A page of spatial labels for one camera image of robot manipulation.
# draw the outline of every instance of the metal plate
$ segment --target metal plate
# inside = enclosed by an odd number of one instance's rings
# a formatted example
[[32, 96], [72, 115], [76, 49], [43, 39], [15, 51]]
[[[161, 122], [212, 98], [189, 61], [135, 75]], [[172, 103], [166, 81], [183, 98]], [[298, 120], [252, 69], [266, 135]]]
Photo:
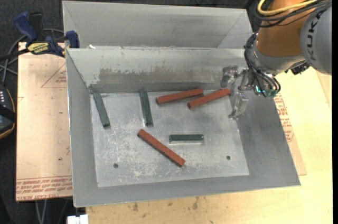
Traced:
[[[99, 187], [249, 175], [236, 121], [226, 116], [232, 111], [229, 97], [189, 110], [187, 100], [159, 106], [155, 99], [164, 94], [148, 94], [153, 127], [145, 126], [138, 94], [102, 94], [112, 122], [106, 128], [91, 97]], [[183, 157], [185, 165], [177, 167], [139, 139], [140, 129]], [[171, 145], [171, 134], [203, 134], [204, 143]]]

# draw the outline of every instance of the red bar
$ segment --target red bar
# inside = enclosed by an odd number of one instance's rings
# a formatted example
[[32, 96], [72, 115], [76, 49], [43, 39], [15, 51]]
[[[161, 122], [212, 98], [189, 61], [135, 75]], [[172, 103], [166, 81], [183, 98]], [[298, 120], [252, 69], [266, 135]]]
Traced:
[[183, 92], [178, 92], [176, 94], [171, 94], [171, 95], [165, 95], [165, 96], [159, 96], [156, 98], [156, 103], [158, 105], [165, 104], [165, 103], [170, 103], [173, 101], [181, 100], [181, 99], [186, 99], [194, 96], [201, 96], [203, 95], [203, 89], [193, 89], [189, 91], [183, 91]]
[[228, 95], [230, 95], [230, 89], [220, 89], [218, 91], [212, 92], [211, 94], [189, 101], [188, 107], [189, 109], [192, 109]]
[[165, 146], [163, 143], [155, 139], [151, 134], [148, 132], [145, 132], [143, 129], [141, 129], [137, 136], [141, 139], [143, 139], [146, 143], [151, 145], [153, 148], [158, 150], [161, 154], [163, 154], [165, 157], [170, 159], [172, 162], [174, 162], [177, 166], [182, 167], [185, 163], [185, 160], [181, 158], [179, 155], [177, 155], [175, 152], [170, 150], [167, 146]]

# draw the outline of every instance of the blue clamp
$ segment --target blue clamp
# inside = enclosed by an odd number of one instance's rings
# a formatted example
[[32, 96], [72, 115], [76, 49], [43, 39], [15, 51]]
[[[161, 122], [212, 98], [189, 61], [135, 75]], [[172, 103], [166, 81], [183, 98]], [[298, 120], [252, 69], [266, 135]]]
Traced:
[[[28, 12], [23, 12], [14, 19], [16, 28], [29, 39], [26, 43], [26, 49], [35, 55], [52, 54], [64, 57], [64, 48], [55, 43], [51, 36], [46, 36], [45, 41], [37, 41], [41, 36], [39, 37], [37, 35], [33, 26], [29, 23], [28, 16]], [[65, 36], [71, 48], [80, 47], [79, 39], [75, 31], [68, 31]]]

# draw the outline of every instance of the cardboard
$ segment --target cardboard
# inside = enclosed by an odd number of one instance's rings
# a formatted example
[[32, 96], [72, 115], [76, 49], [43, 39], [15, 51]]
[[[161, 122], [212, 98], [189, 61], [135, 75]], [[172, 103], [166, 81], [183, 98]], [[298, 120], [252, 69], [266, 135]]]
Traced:
[[18, 57], [16, 201], [72, 196], [65, 59]]

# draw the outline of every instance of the yellow label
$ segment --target yellow label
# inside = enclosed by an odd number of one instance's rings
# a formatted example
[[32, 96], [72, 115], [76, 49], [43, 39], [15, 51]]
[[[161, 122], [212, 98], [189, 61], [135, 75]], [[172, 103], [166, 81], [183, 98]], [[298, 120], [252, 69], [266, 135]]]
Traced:
[[31, 52], [39, 53], [48, 49], [48, 43], [32, 43], [27, 49]]
[[36, 53], [40, 53], [40, 52], [45, 51], [45, 50], [48, 50], [48, 46], [43, 46], [39, 49], [35, 49], [35, 50], [33, 50], [33, 52], [36, 54]]

